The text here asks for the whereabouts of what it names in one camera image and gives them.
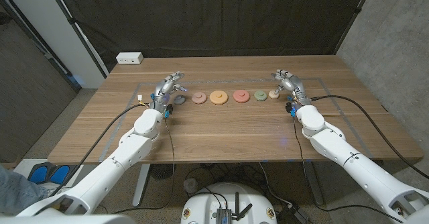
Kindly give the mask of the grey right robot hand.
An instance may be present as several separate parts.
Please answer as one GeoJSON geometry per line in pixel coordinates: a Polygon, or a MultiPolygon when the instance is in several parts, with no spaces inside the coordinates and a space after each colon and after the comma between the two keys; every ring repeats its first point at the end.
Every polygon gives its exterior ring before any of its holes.
{"type": "Polygon", "coordinates": [[[302,81],[296,75],[281,69],[277,69],[276,72],[271,73],[271,75],[280,82],[277,89],[274,91],[275,94],[281,91],[290,91],[293,100],[299,105],[305,106],[311,104],[311,100],[306,95],[302,81]]]}

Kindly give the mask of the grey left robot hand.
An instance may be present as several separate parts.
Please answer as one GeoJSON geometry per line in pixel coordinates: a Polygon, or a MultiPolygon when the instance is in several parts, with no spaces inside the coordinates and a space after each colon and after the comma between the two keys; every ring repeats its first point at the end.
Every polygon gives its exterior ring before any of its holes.
{"type": "Polygon", "coordinates": [[[152,102],[149,104],[150,109],[164,113],[170,100],[170,95],[176,91],[186,91],[186,89],[178,83],[184,77],[184,73],[177,71],[168,75],[164,80],[161,80],[155,87],[155,91],[151,94],[152,102]]]}

